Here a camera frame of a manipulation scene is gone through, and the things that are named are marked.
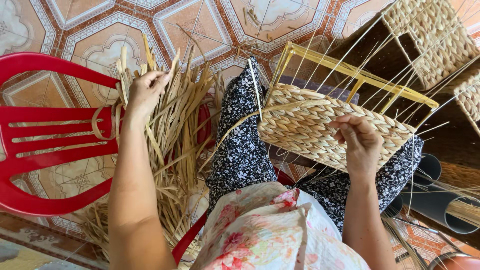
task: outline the bundle of dried water hyacinth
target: bundle of dried water hyacinth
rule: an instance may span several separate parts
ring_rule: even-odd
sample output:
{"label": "bundle of dried water hyacinth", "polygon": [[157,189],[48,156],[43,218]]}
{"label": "bundle of dried water hyacinth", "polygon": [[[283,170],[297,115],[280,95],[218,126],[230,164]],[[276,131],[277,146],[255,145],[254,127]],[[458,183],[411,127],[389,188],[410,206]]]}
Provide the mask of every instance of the bundle of dried water hyacinth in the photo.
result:
{"label": "bundle of dried water hyacinth", "polygon": [[385,115],[369,111],[336,98],[326,97],[312,90],[277,83],[267,101],[270,106],[295,104],[308,101],[301,107],[281,108],[265,112],[258,124],[260,138],[282,149],[292,151],[319,163],[346,172],[346,144],[339,144],[336,133],[327,123],[337,116],[351,114],[366,117],[383,139],[380,169],[410,139],[416,129]]}
{"label": "bundle of dried water hyacinth", "polygon": [[[148,64],[141,66],[140,73],[135,71],[137,77],[148,71],[159,70],[154,60],[155,55],[150,53],[145,36],[144,41]],[[197,191],[198,177],[205,177],[197,170],[197,158],[212,139],[210,136],[204,143],[197,144],[197,133],[209,120],[198,123],[199,108],[210,101],[204,97],[214,84],[216,91],[224,92],[224,84],[217,82],[218,75],[209,69],[210,62],[205,62],[198,79],[200,67],[191,69],[194,53],[195,49],[192,47],[186,72],[182,74],[181,66],[178,64],[180,49],[177,49],[177,55],[169,71],[172,79],[165,88],[165,94],[160,96],[159,104],[145,123],[150,166],[157,189],[158,213],[171,249],[190,229],[193,213],[189,212],[189,205],[198,204],[206,194],[202,194],[195,202],[189,201],[190,194]],[[121,80],[117,85],[120,97],[113,106],[112,113],[116,118],[116,139],[119,140],[120,111],[122,107],[128,106],[129,87],[133,82],[131,71],[126,68],[126,48],[122,48],[117,69]],[[85,234],[102,247],[103,254],[108,259],[107,206],[92,207],[87,216],[88,220],[84,224]],[[199,239],[195,239],[187,252],[191,258],[195,258],[199,251]]]}

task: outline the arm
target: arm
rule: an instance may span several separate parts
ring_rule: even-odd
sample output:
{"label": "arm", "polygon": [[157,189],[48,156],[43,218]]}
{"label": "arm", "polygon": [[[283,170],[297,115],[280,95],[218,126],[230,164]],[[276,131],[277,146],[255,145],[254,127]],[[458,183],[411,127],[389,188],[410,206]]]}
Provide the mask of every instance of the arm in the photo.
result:
{"label": "arm", "polygon": [[330,125],[340,128],[334,138],[348,145],[347,171],[351,184],[343,242],[362,256],[372,270],[396,269],[392,246],[380,218],[375,185],[382,139],[365,118],[345,115]]}
{"label": "arm", "polygon": [[108,198],[112,270],[169,270],[177,266],[163,236],[144,135],[147,117],[169,81],[164,72],[135,79],[123,118],[119,157]]}

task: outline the patterned tile floor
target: patterned tile floor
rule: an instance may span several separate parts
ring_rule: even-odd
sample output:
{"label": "patterned tile floor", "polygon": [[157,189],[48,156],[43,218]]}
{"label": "patterned tile floor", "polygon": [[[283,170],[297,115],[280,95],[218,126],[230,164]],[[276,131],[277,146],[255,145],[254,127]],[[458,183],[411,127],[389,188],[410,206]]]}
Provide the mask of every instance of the patterned tile floor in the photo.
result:
{"label": "patterned tile floor", "polygon": [[[180,61],[186,65],[188,48],[193,42],[180,30],[178,26],[181,26],[198,41],[206,58],[212,60],[211,68],[223,70],[228,83],[246,64],[249,52],[235,59],[237,46],[246,40],[257,42],[254,54],[262,71],[271,77],[274,61],[286,41],[308,42],[320,25],[312,48],[322,52],[334,37],[335,42],[341,42],[391,2],[393,0],[0,0],[0,55],[39,52],[115,77],[116,59],[122,46],[127,47],[128,66],[132,70],[144,63],[142,34],[147,35],[159,66],[170,66],[178,48]],[[480,13],[477,14],[480,3],[452,0],[452,5],[480,45]],[[252,10],[261,22],[261,29],[252,17],[245,18],[244,9],[245,12]],[[203,62],[197,50],[193,64]],[[285,74],[295,72],[298,66],[299,61],[294,58]],[[311,72],[311,66],[302,65],[299,77],[305,78]],[[19,74],[2,85],[0,91],[2,106],[96,108],[112,104],[118,98],[116,90],[49,71]],[[45,124],[52,123],[18,123],[23,126]],[[0,151],[0,160],[4,158]],[[112,156],[103,156],[18,175],[12,181],[36,196],[66,198],[110,178],[114,167]],[[282,169],[294,179],[306,172],[296,165],[282,166]],[[75,214],[82,215],[85,210]],[[79,223],[74,215],[31,218],[1,214],[0,235],[57,257],[68,257],[91,269],[104,269],[106,266],[98,261],[95,247],[85,241]],[[431,249],[437,247],[436,251],[421,248],[426,260],[440,254],[441,249],[432,237],[414,230],[408,231],[408,235],[419,237],[417,242]]]}

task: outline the woman's left hand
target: woman's left hand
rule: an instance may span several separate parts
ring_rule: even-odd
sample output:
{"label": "woman's left hand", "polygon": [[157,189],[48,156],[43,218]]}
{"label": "woman's left hand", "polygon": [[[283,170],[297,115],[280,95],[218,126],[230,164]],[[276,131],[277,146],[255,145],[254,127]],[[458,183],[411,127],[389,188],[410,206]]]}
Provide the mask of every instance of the woman's left hand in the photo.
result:
{"label": "woman's left hand", "polygon": [[165,86],[170,81],[170,75],[164,71],[150,71],[136,78],[130,86],[130,98],[125,113],[126,120],[141,123],[143,126],[165,94]]}

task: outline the gray pipe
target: gray pipe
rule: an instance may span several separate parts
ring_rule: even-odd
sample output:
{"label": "gray pipe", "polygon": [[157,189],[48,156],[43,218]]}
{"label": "gray pipe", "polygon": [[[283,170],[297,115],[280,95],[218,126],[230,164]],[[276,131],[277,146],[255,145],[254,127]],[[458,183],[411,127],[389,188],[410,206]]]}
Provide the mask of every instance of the gray pipe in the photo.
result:
{"label": "gray pipe", "polygon": [[[406,206],[410,205],[411,190],[412,184],[408,183],[400,193]],[[478,230],[478,227],[446,213],[448,205],[455,200],[480,207],[479,201],[459,196],[436,185],[424,186],[423,188],[414,185],[410,207],[456,233],[468,234]]]}

